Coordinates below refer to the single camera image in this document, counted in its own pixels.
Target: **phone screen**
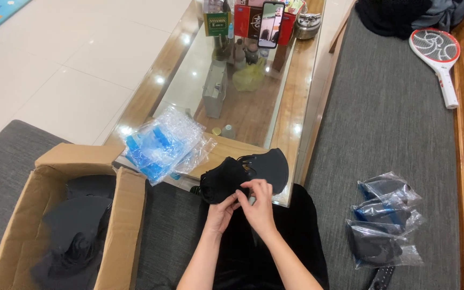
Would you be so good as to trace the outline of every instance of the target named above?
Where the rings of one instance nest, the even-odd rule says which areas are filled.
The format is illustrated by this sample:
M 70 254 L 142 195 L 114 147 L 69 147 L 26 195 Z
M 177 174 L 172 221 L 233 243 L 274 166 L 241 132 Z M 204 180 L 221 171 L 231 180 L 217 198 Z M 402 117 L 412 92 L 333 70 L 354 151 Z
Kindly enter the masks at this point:
M 284 3 L 264 3 L 262 7 L 259 47 L 274 49 L 277 47 L 285 5 Z

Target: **electric fly swatter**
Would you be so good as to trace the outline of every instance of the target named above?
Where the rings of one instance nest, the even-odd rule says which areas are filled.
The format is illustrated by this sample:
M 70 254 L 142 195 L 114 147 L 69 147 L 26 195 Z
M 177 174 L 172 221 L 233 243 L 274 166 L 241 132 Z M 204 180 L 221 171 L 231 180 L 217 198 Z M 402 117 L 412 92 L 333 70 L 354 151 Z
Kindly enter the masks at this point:
M 457 108 L 456 92 L 449 73 L 461 52 L 454 36 L 445 31 L 425 28 L 415 30 L 411 34 L 409 45 L 413 52 L 436 72 L 447 109 Z

